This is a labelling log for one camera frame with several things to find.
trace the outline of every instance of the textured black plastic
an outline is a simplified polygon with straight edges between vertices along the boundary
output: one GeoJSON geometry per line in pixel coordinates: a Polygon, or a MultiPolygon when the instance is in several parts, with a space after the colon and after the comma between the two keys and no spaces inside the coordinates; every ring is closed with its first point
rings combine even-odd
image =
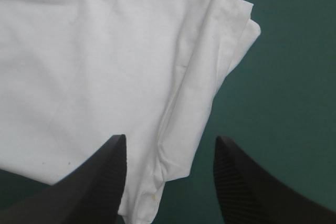
{"type": "Polygon", "coordinates": [[[336,214],[270,175],[230,138],[218,137],[217,198],[226,224],[333,224],[336,214]]]}
{"type": "Polygon", "coordinates": [[[1,211],[0,223],[114,223],[126,171],[126,138],[112,136],[60,182],[1,211]]]}

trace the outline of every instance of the white cloth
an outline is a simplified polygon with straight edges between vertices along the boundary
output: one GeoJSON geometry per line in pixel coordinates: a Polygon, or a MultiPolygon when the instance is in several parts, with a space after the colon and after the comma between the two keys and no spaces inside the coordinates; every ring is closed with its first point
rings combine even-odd
{"type": "Polygon", "coordinates": [[[119,214],[151,223],[260,33],[243,0],[0,0],[0,168],[53,184],[127,136],[119,214]]]}

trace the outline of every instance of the green tabletop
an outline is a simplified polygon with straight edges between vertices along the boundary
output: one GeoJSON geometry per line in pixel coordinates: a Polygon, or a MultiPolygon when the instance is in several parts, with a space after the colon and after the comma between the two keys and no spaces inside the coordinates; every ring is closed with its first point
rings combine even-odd
{"type": "MultiPolygon", "coordinates": [[[[212,175],[217,135],[336,210],[336,0],[247,1],[261,36],[224,81],[192,173],[166,184],[154,224],[224,223],[212,175]]],[[[7,172],[0,185],[0,208],[46,187],[7,172]]]]}

